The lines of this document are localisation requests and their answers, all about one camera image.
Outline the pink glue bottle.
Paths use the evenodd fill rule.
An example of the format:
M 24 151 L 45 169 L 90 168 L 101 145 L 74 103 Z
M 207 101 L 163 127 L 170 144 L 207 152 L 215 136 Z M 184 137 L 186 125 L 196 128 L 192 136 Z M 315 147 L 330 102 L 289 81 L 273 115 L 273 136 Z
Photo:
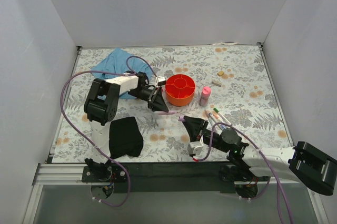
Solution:
M 199 100 L 199 105 L 200 106 L 206 106 L 209 102 L 209 97 L 211 95 L 211 88 L 208 86 L 203 87 L 202 92 L 201 92 L 201 96 L 200 96 L 200 100 Z

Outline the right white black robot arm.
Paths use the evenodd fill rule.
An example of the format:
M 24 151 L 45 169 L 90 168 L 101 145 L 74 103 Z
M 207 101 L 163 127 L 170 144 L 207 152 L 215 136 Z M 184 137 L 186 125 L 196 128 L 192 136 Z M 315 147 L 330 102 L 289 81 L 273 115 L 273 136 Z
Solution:
M 274 177 L 303 183 L 321 195 L 331 196 L 336 183 L 336 159 L 312 144 L 299 141 L 286 148 L 259 148 L 248 136 L 222 121 L 208 129 L 202 118 L 180 116 L 190 143 L 188 152 L 196 162 L 204 145 L 227 154 L 232 164 L 225 177 L 249 181 L 257 177 Z

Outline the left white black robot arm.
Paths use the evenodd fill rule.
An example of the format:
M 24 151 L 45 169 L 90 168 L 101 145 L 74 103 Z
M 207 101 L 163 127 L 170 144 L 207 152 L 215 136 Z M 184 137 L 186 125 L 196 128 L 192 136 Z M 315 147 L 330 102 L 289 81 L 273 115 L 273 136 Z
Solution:
M 90 121 L 91 138 L 95 144 L 92 159 L 94 162 L 105 163 L 111 156 L 109 147 L 110 128 L 115 128 L 112 123 L 122 94 L 127 93 L 135 98 L 147 102 L 147 107 L 152 112 L 169 113 L 164 101 L 162 90 L 166 84 L 165 77 L 156 77 L 155 84 L 149 84 L 146 73 L 117 74 L 115 78 L 93 80 L 84 104 L 84 112 Z

